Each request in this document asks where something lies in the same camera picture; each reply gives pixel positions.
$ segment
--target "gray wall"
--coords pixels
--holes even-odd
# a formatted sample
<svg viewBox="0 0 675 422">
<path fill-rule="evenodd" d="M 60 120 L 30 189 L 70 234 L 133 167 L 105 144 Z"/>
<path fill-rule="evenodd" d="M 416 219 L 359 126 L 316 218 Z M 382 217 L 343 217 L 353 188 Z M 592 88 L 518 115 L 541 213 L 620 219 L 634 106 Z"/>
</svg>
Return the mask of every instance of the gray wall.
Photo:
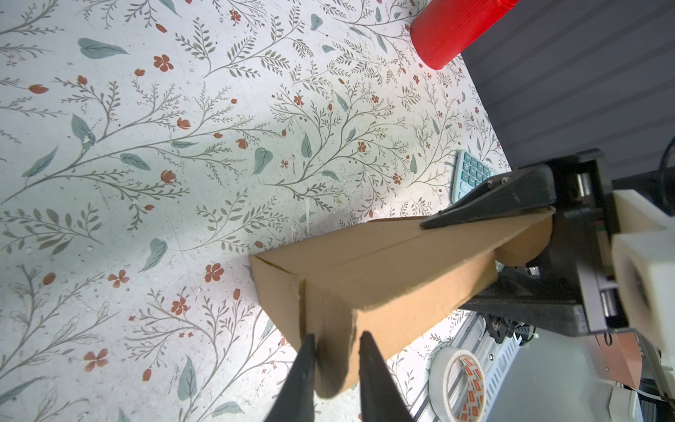
<svg viewBox="0 0 675 422">
<path fill-rule="evenodd" d="M 538 329 L 511 365 L 487 422 L 609 422 L 603 383 L 586 338 Z"/>
<path fill-rule="evenodd" d="M 521 0 L 462 56 L 512 167 L 599 147 L 620 178 L 675 135 L 673 0 Z"/>
</svg>

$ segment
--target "orange flower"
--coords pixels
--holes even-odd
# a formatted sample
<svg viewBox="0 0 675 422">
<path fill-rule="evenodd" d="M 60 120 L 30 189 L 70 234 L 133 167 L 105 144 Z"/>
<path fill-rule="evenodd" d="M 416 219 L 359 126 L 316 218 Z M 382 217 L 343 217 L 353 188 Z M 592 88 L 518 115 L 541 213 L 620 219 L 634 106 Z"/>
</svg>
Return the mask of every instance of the orange flower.
<svg viewBox="0 0 675 422">
<path fill-rule="evenodd" d="M 173 65 L 169 63 L 169 56 L 166 54 L 162 54 L 162 57 L 156 55 L 153 57 L 153 59 L 155 59 L 155 67 L 159 68 L 162 72 L 173 69 Z"/>
<path fill-rule="evenodd" d="M 234 24 L 236 25 L 237 22 L 239 22 L 242 19 L 242 16 L 239 14 L 238 11 L 236 10 L 230 10 L 229 11 L 229 18 L 234 21 Z"/>
<path fill-rule="evenodd" d="M 171 307 L 171 312 L 175 313 L 176 315 L 180 315 L 183 312 L 187 312 L 189 307 L 188 305 L 185 305 L 185 298 L 180 298 L 180 301 L 174 300 L 172 303 Z"/>
<path fill-rule="evenodd" d="M 176 179 L 176 175 L 171 170 L 164 170 L 159 178 L 162 182 L 171 184 Z"/>
<path fill-rule="evenodd" d="M 178 124 L 178 127 L 181 128 L 181 129 L 185 129 L 185 130 L 190 129 L 190 120 L 183 120 L 179 117 L 177 124 Z"/>
<path fill-rule="evenodd" d="M 220 276 L 225 272 L 225 269 L 220 267 L 220 264 L 213 264 L 212 267 L 211 264 L 207 265 L 207 274 L 204 276 L 204 280 L 206 280 L 207 283 L 211 283 L 211 280 L 219 282 Z"/>
<path fill-rule="evenodd" d="M 56 278 L 56 274 L 54 273 L 49 273 L 43 278 L 43 284 L 45 286 L 48 286 L 54 282 L 54 279 Z"/>
<path fill-rule="evenodd" d="M 33 94 L 44 94 L 45 92 L 47 92 L 49 90 L 49 88 L 45 88 L 44 86 L 42 86 L 40 84 L 31 85 L 31 86 L 28 87 L 28 89 Z"/>
<path fill-rule="evenodd" d="M 104 359 L 108 355 L 108 349 L 104 348 L 101 349 L 99 352 L 98 356 L 94 354 L 94 352 L 88 352 L 86 355 L 84 355 L 84 360 L 85 361 L 92 361 L 86 364 L 84 367 L 84 370 L 87 372 L 91 372 L 94 370 L 95 367 L 103 367 L 105 366 L 108 361 Z"/>
<path fill-rule="evenodd" d="M 108 281 L 112 282 L 113 280 L 115 280 L 115 282 L 113 283 L 113 287 L 118 288 L 121 283 L 126 283 L 129 281 L 129 277 L 124 277 L 125 275 L 126 271 L 120 269 L 119 275 L 115 274 L 108 275 Z"/>
</svg>

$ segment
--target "cardboard box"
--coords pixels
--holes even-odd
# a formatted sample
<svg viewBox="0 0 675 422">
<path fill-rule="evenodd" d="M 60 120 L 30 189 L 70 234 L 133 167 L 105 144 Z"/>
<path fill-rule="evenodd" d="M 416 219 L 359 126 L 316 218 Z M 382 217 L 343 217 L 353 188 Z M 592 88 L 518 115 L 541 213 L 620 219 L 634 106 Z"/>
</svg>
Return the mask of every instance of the cardboard box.
<svg viewBox="0 0 675 422">
<path fill-rule="evenodd" d="M 357 339 L 390 358 L 496 281 L 495 259 L 524 265 L 551 237 L 553 209 L 432 230 L 422 217 L 375 220 L 250 256 L 260 304 L 298 350 L 317 341 L 315 389 L 358 381 Z"/>
</svg>

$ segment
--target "floral tablecloth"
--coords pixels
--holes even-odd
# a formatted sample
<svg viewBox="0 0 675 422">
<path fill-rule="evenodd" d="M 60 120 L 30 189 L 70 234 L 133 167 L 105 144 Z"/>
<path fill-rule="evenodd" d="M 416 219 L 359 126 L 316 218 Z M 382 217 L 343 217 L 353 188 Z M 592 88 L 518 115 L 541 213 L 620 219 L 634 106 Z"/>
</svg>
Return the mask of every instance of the floral tablecloth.
<svg viewBox="0 0 675 422">
<path fill-rule="evenodd" d="M 416 57 L 423 6 L 3 3 L 0 417 L 262 420 L 295 352 L 247 254 L 437 211 L 458 149 L 508 168 L 461 57 Z M 463 317 L 389 361 L 409 405 Z"/>
</svg>

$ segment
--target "red bottle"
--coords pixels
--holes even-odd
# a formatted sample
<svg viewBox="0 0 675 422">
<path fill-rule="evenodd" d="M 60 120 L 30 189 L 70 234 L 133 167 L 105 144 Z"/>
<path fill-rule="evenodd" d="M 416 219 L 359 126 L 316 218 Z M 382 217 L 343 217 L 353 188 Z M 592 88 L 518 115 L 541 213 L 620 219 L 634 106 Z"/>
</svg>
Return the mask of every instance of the red bottle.
<svg viewBox="0 0 675 422">
<path fill-rule="evenodd" d="M 431 0 L 412 22 L 412 45 L 430 68 L 442 69 L 516 3 L 518 0 Z"/>
</svg>

